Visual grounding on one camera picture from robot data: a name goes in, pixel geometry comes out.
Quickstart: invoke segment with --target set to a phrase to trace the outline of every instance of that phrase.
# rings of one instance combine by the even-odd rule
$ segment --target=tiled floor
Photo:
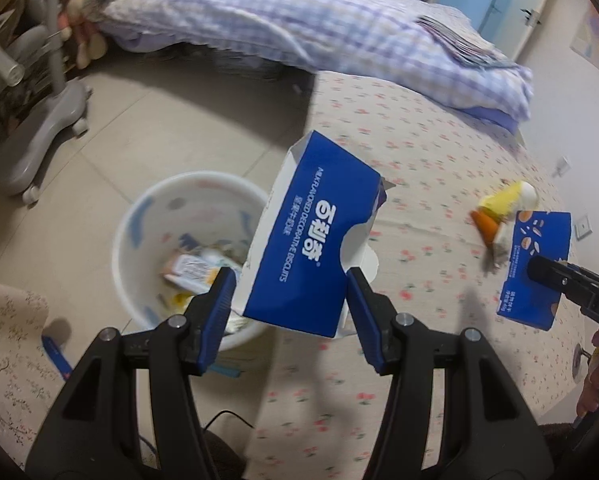
[[[90,129],[58,146],[40,201],[26,208],[0,196],[0,282],[48,298],[50,330],[73,364],[102,327],[134,326],[110,271],[113,233],[133,200],[167,176],[194,170],[246,176],[268,191],[307,112],[288,80],[259,82],[201,62],[131,54],[102,61],[85,76],[94,89]],[[201,422],[222,409],[254,420],[264,373],[196,380]],[[150,433],[146,379],[140,376],[140,427]],[[240,422],[229,416],[213,429],[243,449]]]

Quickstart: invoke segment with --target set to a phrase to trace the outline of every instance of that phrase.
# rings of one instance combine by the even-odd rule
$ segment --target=yellow toy
[[[479,209],[499,223],[513,220],[520,210],[534,210],[538,201],[535,188],[520,180],[493,195],[485,196],[479,201]]]

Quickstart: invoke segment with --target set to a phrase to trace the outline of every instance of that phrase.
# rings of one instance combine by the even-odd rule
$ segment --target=white trash bin
[[[182,173],[150,187],[132,205],[113,242],[113,280],[132,319],[152,330],[172,316],[162,298],[173,295],[160,270],[178,248],[230,244],[243,263],[268,195],[228,173]],[[220,351],[259,336],[266,325],[250,320],[222,338]]]

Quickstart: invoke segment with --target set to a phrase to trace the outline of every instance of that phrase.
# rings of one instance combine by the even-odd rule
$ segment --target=screw
[[[401,326],[411,326],[415,322],[415,318],[407,312],[400,312],[395,316],[395,321]]]
[[[182,328],[186,324],[186,318],[182,314],[175,314],[168,318],[168,325],[173,328]]]
[[[115,339],[116,335],[117,335],[117,330],[115,330],[115,328],[108,327],[108,328],[103,328],[102,330],[100,330],[98,337],[102,341],[110,341],[111,339]]]
[[[473,343],[476,341],[479,341],[482,338],[480,331],[476,328],[469,328],[464,333],[464,336],[466,337],[466,339],[468,339],[469,341],[472,341]]]

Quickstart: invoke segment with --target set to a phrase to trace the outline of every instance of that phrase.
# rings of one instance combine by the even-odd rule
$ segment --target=black cable
[[[213,422],[215,422],[220,415],[224,415],[224,413],[230,413],[231,415],[236,416],[239,420],[244,422],[244,424],[246,424],[249,428],[254,428],[254,426],[250,422],[245,420],[243,417],[239,416],[237,413],[231,412],[230,410],[221,410],[221,412],[219,412],[217,415],[215,415],[213,418],[211,418],[211,421],[208,424],[206,424],[206,426],[204,426],[204,431],[208,430],[209,426]]]
[[[140,435],[140,440],[146,444],[146,446],[148,447],[148,449],[150,449],[151,453],[153,453],[153,455],[155,455],[155,458],[158,457],[158,450],[155,448],[155,446],[153,446],[145,437]]]

